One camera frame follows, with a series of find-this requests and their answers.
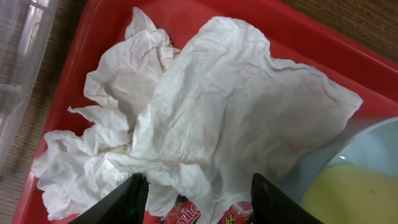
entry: red tray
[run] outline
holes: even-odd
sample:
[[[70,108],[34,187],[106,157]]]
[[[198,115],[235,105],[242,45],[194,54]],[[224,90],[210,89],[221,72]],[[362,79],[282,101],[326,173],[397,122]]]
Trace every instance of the red tray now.
[[[212,16],[244,19],[271,41],[271,54],[313,65],[364,100],[355,116],[398,115],[398,66],[358,46],[276,0],[88,0],[69,51],[43,133],[62,129],[82,134],[90,126],[67,112],[93,105],[83,96],[86,74],[97,68],[106,50],[124,38],[132,7],[140,7],[182,49]],[[46,150],[41,138],[35,159]],[[29,173],[13,223],[50,222],[37,179]]]

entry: green liquid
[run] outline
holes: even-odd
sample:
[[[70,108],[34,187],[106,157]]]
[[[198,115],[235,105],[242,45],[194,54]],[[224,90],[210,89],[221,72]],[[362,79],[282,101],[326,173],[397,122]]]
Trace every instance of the green liquid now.
[[[325,224],[396,224],[398,179],[350,164],[332,166],[310,187],[304,209]]]

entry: crumpled white paper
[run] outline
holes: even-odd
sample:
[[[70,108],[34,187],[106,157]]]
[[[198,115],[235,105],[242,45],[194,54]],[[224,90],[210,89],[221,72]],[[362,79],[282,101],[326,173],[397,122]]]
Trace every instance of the crumpled white paper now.
[[[32,170],[49,218],[81,213],[142,172],[151,214],[166,215],[181,194],[201,211],[198,223],[216,223],[250,200],[254,172],[277,183],[362,103],[317,69],[272,58],[264,35],[238,19],[210,19],[178,56],[134,8],[126,38],[88,74],[85,96],[101,106],[72,110],[95,125],[82,137],[46,134],[49,148]]]

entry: wooden table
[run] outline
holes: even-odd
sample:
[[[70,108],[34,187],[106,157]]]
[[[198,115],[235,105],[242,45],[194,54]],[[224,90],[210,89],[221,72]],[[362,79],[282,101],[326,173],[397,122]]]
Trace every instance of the wooden table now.
[[[282,0],[398,63],[398,0]],[[60,0],[24,119],[0,171],[0,223],[10,223],[52,104],[85,0]]]

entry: clear plastic container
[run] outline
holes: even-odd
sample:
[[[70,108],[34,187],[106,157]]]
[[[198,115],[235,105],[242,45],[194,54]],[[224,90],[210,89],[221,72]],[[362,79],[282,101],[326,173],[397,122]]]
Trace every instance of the clear plastic container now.
[[[0,0],[0,169],[17,133],[58,0]]]

